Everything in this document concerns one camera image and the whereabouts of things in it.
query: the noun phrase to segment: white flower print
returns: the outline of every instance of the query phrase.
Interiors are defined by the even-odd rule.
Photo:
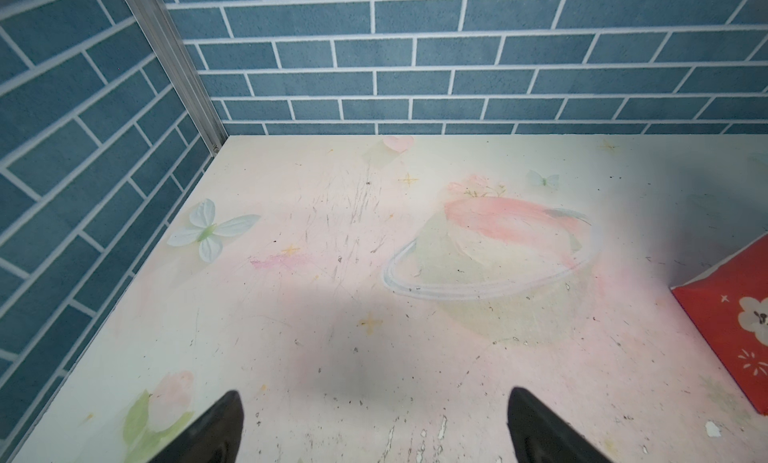
[[[182,228],[168,238],[171,247],[183,247],[189,243],[199,242],[200,258],[206,263],[213,263],[224,248],[219,237],[236,237],[242,235],[261,218],[259,215],[243,215],[216,225],[216,206],[214,202],[205,199],[192,210],[190,222],[192,228]]]
[[[768,346],[768,298],[762,302],[751,296],[739,300],[741,308],[739,324],[748,332],[753,332],[757,341]]]

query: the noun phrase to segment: butterfly illustration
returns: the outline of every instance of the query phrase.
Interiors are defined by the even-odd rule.
[[[542,175],[530,170],[526,178],[528,179],[528,184],[533,187],[548,187],[552,190],[560,188],[560,175],[549,175],[544,178]]]
[[[190,214],[190,223],[194,226],[182,228],[170,235],[168,244],[171,247],[183,247],[198,242],[200,243],[200,258],[206,263],[213,263],[221,255],[221,250],[224,248],[219,237],[242,235],[253,227],[261,217],[259,215],[243,215],[220,225],[214,223],[214,218],[216,218],[216,205],[206,198]]]

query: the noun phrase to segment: flower illustration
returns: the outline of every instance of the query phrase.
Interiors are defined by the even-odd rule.
[[[751,296],[739,300],[741,308],[739,324],[748,332],[753,332],[757,341],[768,346],[768,298],[762,302]]]
[[[189,243],[200,243],[200,258],[206,263],[213,263],[219,257],[224,245],[219,237],[237,237],[242,235],[261,218],[259,215],[243,215],[225,221],[221,225],[214,223],[216,206],[207,198],[197,205],[190,214],[192,228],[183,228],[168,239],[171,247],[183,247]]]
[[[739,358],[745,360],[744,366],[742,366],[743,369],[751,369],[752,376],[757,376],[758,372],[763,372],[763,375],[768,375],[768,363],[758,362],[754,352],[750,353],[745,349],[742,349],[741,353],[744,354],[739,355]]]

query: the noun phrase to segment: white grout line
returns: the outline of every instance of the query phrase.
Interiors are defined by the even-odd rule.
[[[109,14],[107,11],[107,7],[104,6],[104,2],[101,0],[96,0],[96,3],[101,7],[101,11],[104,12],[104,14],[107,16],[107,20],[109,20],[109,24],[114,26],[114,20],[112,19],[112,15]]]
[[[226,17],[226,11],[224,10],[224,7],[220,6],[219,10],[221,10],[221,17],[224,19],[226,32],[229,34],[230,38],[235,38],[235,35],[232,33],[232,27],[230,26],[230,20]]]
[[[8,170],[7,168],[0,168],[0,175],[5,177],[11,183],[13,183],[16,188],[23,191],[28,197],[30,197],[34,201],[40,201],[42,199],[42,197],[38,194],[38,192],[30,188],[29,185],[24,183],[24,181],[22,181],[21,178],[14,175],[11,172],[11,170]]]
[[[554,13],[554,18],[552,18],[552,26],[549,27],[551,30],[554,30],[555,28],[558,27],[558,22],[560,21],[560,15],[563,12],[563,7],[565,7],[565,0],[560,0],[560,3],[558,4],[558,9]]]
[[[653,56],[650,57],[650,60],[648,63],[655,63],[656,58],[658,58],[659,54],[661,53],[661,50],[664,49],[664,46],[667,45],[667,42],[672,37],[672,32],[667,32],[667,35],[664,36],[664,38],[661,39],[661,43],[659,43],[659,46],[656,47],[656,52],[654,52]]]
[[[614,112],[614,116],[612,116],[612,117],[610,118],[611,120],[616,120],[616,118],[618,118],[618,116],[619,116],[619,113],[621,113],[621,111],[622,111],[622,110],[624,110],[624,106],[627,104],[627,102],[628,102],[628,101],[629,101],[629,97],[626,97],[626,98],[625,98],[625,99],[624,99],[624,100],[621,102],[621,104],[619,105],[619,108],[616,108],[616,112]]]
[[[371,34],[376,33],[376,3],[371,2]]]
[[[448,94],[453,93],[454,78],[456,78],[456,70],[451,70],[451,77],[448,79]]]
[[[460,32],[464,29],[464,19],[467,15],[467,0],[462,0],[462,9],[458,13],[458,27],[456,28],[457,32]]]
[[[0,268],[3,268],[5,271],[10,273],[11,275],[18,276],[21,279],[29,278],[29,273],[25,272],[23,269],[19,268],[18,266],[14,265],[13,263],[3,258],[0,258]]]
[[[528,90],[525,92],[525,94],[531,94],[531,91],[533,90],[533,85],[536,83],[536,77],[538,76],[538,68],[533,70],[533,76],[531,76],[531,82],[528,83]]]
[[[760,40],[760,43],[755,46],[755,49],[744,59],[745,62],[748,62],[752,59],[753,56],[755,56],[756,53],[760,51],[760,49],[765,45],[766,41],[768,41],[768,33],[763,37],[762,40]]]
[[[595,33],[594,38],[592,38],[592,43],[590,43],[589,48],[587,48],[587,53],[584,54],[584,58],[581,59],[581,65],[584,65],[585,63],[589,62],[589,57],[592,56],[592,51],[594,50],[594,47],[598,44],[598,38],[600,38],[600,34]]]
[[[734,10],[734,12],[730,14],[727,20],[725,20],[726,25],[730,25],[732,23],[736,15],[738,15],[741,9],[744,8],[744,5],[746,5],[746,2],[747,0],[741,0],[741,3],[739,3],[739,5]]]
[[[94,247],[99,253],[103,253],[104,252],[104,247],[102,247],[101,244],[98,241],[96,241],[95,239],[91,238],[91,235],[85,233],[84,230],[79,231],[78,232],[78,236],[80,238],[84,239],[85,241],[87,241],[91,245],[91,247]]]
[[[277,67],[282,68],[283,62],[280,61],[280,53],[277,51],[277,44],[272,42],[272,52],[275,54],[275,62],[277,62]]]
[[[694,70],[695,70],[695,69],[696,69],[696,67],[695,67],[695,66],[693,66],[693,67],[690,67],[690,70],[688,70],[688,71],[685,73],[685,75],[683,75],[683,78],[680,80],[680,83],[678,83],[678,84],[675,86],[674,90],[672,90],[672,93],[673,93],[673,94],[676,94],[677,92],[679,92],[679,91],[680,91],[680,89],[683,87],[683,85],[685,84],[685,82],[686,82],[686,80],[688,79],[688,77],[689,77],[689,76],[690,76],[690,75],[691,75],[691,74],[694,72]]]
[[[554,115],[555,120],[560,119],[560,115],[562,115],[563,110],[565,109],[565,105],[568,104],[568,97],[563,98],[563,102],[560,105],[560,109],[558,110],[557,114]]]
[[[336,43],[331,40],[331,61],[334,68],[339,67],[339,62],[336,60]]]
[[[498,65],[502,60],[502,52],[504,51],[504,42],[507,41],[507,36],[502,35],[502,39],[498,42],[498,50],[496,50],[496,58],[493,61],[494,65]]]
[[[288,109],[290,110],[290,119],[291,120],[296,120],[296,113],[293,112],[293,103],[291,102],[291,100],[288,100]]]
[[[488,100],[490,100],[490,98],[485,98],[485,101],[482,104],[482,112],[480,112],[481,120],[485,120],[485,112],[488,110]]]
[[[3,27],[1,27],[1,26],[0,26],[0,38],[2,38],[5,41],[5,43],[9,47],[11,47],[11,49],[14,51],[16,56],[21,58],[22,62],[24,62],[24,65],[27,65],[27,68],[33,68],[34,67],[34,63],[32,63],[32,60],[30,60],[29,57],[24,53],[24,51],[18,45],[16,45],[16,42],[13,41],[13,38],[11,38],[11,36],[9,34],[7,34],[5,32],[5,29]],[[2,89],[4,87],[5,87],[5,84],[0,86],[0,94],[5,93],[5,92],[2,91]]]
[[[133,188],[134,188],[134,190],[136,190],[136,193],[138,193],[138,194],[139,194],[139,196],[141,196],[141,198],[142,198],[143,200],[146,200],[146,199],[147,199],[147,195],[146,195],[146,194],[144,194],[144,190],[142,190],[141,188],[139,188],[139,186],[136,184],[136,182],[134,181],[134,179],[133,179],[133,178],[129,178],[128,180],[126,180],[126,183],[128,183],[128,184],[129,184],[131,187],[133,187]]]
[[[710,104],[712,104],[712,102],[714,101],[715,101],[715,97],[710,97],[710,99],[706,101],[704,106],[701,107],[701,109],[698,112],[696,112],[693,119],[696,120],[699,116],[701,116],[701,114],[704,113],[704,110],[706,110],[706,107],[710,106]]]

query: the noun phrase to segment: white debris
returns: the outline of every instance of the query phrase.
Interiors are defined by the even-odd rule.
[[[717,425],[713,421],[707,421],[704,427],[706,428],[706,435],[710,438],[721,437],[720,429],[717,428]]]

